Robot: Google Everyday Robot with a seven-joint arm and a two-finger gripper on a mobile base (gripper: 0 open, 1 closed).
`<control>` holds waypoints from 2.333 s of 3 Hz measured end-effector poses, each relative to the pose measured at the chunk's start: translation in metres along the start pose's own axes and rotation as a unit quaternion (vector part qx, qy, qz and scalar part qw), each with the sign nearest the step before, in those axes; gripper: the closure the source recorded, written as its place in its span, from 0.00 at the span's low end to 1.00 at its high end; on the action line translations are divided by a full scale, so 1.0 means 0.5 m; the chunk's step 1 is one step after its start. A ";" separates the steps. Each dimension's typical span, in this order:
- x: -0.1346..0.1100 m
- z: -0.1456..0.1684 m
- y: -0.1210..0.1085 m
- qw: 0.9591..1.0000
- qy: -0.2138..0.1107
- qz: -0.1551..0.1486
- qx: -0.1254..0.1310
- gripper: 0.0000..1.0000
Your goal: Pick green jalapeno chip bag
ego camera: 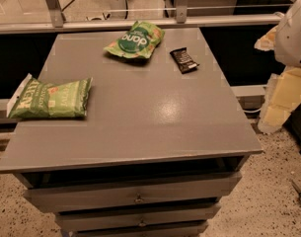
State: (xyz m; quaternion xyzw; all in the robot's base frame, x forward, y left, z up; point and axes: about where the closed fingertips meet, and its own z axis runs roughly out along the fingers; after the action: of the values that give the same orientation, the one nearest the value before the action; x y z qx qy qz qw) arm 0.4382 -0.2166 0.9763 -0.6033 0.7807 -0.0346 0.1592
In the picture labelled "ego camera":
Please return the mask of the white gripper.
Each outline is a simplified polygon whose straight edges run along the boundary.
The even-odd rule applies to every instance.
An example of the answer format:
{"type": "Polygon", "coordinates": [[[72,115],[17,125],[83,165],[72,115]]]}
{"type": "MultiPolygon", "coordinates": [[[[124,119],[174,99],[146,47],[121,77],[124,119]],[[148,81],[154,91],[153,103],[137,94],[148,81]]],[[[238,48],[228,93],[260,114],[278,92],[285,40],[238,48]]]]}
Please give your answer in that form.
{"type": "Polygon", "coordinates": [[[260,132],[275,133],[301,104],[301,0],[294,2],[277,27],[257,39],[254,48],[274,50],[275,59],[287,65],[280,75],[270,75],[258,122],[260,132]]]}

